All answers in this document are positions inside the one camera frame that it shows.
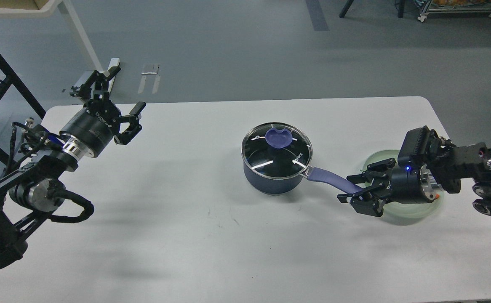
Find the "pot lid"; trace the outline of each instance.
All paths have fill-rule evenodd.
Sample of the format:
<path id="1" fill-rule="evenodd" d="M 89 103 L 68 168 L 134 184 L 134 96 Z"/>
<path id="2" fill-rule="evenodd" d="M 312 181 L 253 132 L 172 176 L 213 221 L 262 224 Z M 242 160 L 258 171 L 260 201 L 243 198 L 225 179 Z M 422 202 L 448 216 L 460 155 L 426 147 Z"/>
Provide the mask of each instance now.
<path id="1" fill-rule="evenodd" d="M 307 136 L 284 123 L 259 125 L 242 141 L 242 158 L 246 165 L 268 178 L 297 176 L 307 168 L 312 156 Z"/>

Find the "purple handle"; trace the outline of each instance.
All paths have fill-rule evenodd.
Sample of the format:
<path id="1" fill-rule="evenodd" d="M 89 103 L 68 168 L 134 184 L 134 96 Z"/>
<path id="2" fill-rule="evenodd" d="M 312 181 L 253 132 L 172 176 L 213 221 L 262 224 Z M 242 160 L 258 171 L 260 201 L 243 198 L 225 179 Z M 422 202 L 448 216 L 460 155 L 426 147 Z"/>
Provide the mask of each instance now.
<path id="1" fill-rule="evenodd" d="M 341 176 L 338 176 L 330 171 L 318 167 L 311 168 L 307 179 L 313 182 L 323 182 L 330 184 L 331 186 L 342 190 L 347 194 L 353 194 L 363 189 Z"/>

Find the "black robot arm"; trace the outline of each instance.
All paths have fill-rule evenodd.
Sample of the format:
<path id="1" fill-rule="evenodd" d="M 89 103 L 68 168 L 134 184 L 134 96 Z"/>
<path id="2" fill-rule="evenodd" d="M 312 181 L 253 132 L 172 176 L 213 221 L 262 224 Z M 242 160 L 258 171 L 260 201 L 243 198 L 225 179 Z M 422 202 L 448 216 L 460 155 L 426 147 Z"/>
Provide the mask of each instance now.
<path id="1" fill-rule="evenodd" d="M 372 163 L 361 174 L 347 176 L 355 184 L 370 186 L 338 199 L 358 213 L 380 217 L 387 203 L 432 203 L 442 190 L 457 194 L 462 178 L 474 179 L 472 189 L 482 199 L 473 206 L 491 216 L 491 148 L 484 143 L 456 146 L 424 126 L 407 132 L 397 161 Z"/>
<path id="2" fill-rule="evenodd" d="M 72 87 L 72 95 L 84 102 L 83 108 L 62 128 L 60 135 L 47 131 L 41 125 L 30 127 L 13 123 L 11 145 L 15 145 L 16 127 L 24 129 L 22 144 L 25 153 L 16 163 L 10 156 L 5 176 L 0 179 L 0 269 L 22 258 L 28 244 L 26 239 L 47 219 L 53 222 L 78 223 L 94 212 L 90 201 L 66 190 L 58 178 L 65 171 L 75 171 L 83 156 L 97 157 L 115 138 L 118 144 L 128 144 L 140 131 L 140 112 L 145 107 L 139 102 L 122 117 L 119 109 L 109 99 L 108 81 L 119 71 L 111 70 L 108 75 L 90 72 L 80 85 Z M 120 124 L 129 123 L 120 133 Z M 16 223 L 12 223 L 3 211 L 5 196 L 32 212 Z M 83 211 L 76 217 L 53 215 L 65 200 L 80 205 Z"/>

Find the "cooking pot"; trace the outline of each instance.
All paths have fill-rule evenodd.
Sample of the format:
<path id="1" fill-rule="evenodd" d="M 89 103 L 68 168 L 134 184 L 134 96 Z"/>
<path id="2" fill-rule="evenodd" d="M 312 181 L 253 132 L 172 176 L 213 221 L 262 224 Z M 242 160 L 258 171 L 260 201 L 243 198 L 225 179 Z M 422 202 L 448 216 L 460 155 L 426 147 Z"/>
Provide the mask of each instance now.
<path id="1" fill-rule="evenodd" d="M 266 194 L 292 190 L 302 178 L 330 184 L 353 194 L 362 188 L 330 171 L 309 166 L 311 142 L 301 130 L 280 122 L 259 125 L 242 141 L 244 174 L 249 183 Z"/>

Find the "purple lid knob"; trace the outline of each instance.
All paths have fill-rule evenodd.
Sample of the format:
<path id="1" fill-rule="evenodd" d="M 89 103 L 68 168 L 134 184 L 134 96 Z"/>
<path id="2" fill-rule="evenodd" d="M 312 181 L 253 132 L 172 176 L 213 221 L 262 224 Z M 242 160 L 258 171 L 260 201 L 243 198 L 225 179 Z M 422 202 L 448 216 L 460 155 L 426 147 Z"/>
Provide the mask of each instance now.
<path id="1" fill-rule="evenodd" d="M 273 148 L 285 148 L 292 143 L 292 134 L 286 128 L 277 129 L 272 127 L 268 129 L 265 135 L 266 143 Z"/>

